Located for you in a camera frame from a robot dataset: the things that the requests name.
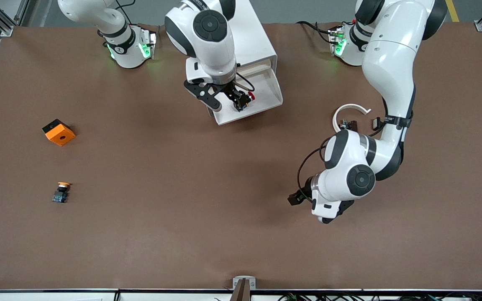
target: gray floor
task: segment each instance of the gray floor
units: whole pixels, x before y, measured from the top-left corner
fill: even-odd
[[[131,0],[119,0],[121,4]],[[354,17],[355,0],[251,0],[262,23],[329,22]],[[133,23],[162,25],[164,15],[179,0],[136,0],[126,12]],[[472,22],[482,15],[482,0],[454,0],[460,21]],[[85,26],[67,19],[59,10],[57,0],[37,0],[30,26]]]

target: green light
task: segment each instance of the green light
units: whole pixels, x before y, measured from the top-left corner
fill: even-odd
[[[139,49],[142,52],[142,56],[147,59],[150,57],[150,47],[139,43]]]
[[[336,55],[340,56],[343,54],[343,49],[345,48],[345,45],[347,45],[347,40],[343,39],[339,44],[336,45]]]
[[[109,49],[109,52],[111,53],[111,58],[113,58],[114,60],[115,59],[115,55],[113,54],[113,50],[111,49],[111,46],[109,46],[109,44],[107,45],[107,49]]]

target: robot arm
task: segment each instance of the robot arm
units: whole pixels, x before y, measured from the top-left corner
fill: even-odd
[[[369,194],[376,181],[394,175],[403,160],[415,97],[413,62],[428,12],[420,1],[401,0],[380,14],[361,65],[385,104],[382,136],[373,139],[350,130],[338,132],[327,143],[325,170],[289,197],[291,204],[297,204],[304,194],[310,194],[312,214],[323,223],[329,223],[354,200]]]
[[[114,0],[58,0],[67,18],[95,25],[107,42],[111,57],[124,68],[135,68],[150,59],[155,45],[153,35],[137,25],[128,25],[122,13],[108,8]]]
[[[209,6],[199,0],[182,0],[165,16],[169,39],[189,57],[185,87],[213,111],[222,108],[215,98],[220,92],[233,101],[238,111],[251,101],[235,88],[238,65],[228,23],[234,13],[235,0],[213,1]]]

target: brown table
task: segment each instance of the brown table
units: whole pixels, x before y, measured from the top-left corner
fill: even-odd
[[[182,87],[161,30],[156,60],[123,70],[94,28],[15,28],[0,44],[0,289],[482,289],[482,34],[446,23],[415,61],[399,172],[329,225],[291,207],[301,160],[333,111],[369,133],[383,115],[361,68],[300,25],[265,25],[281,107],[217,126]],[[77,132],[65,147],[41,128]],[[323,165],[310,159],[306,177]],[[67,204],[51,202],[58,181]]]

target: white curved hook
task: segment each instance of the white curved hook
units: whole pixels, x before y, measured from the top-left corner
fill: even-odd
[[[362,112],[362,114],[364,114],[364,115],[367,115],[367,113],[371,112],[371,109],[366,110],[361,105],[357,105],[355,103],[348,103],[346,105],[342,105],[341,107],[339,107],[336,110],[336,113],[334,113],[334,116],[332,118],[332,126],[334,127],[334,131],[336,131],[336,133],[340,131],[340,126],[338,126],[338,122],[337,122],[336,118],[338,116],[338,113],[343,109],[356,109],[356,110]]]

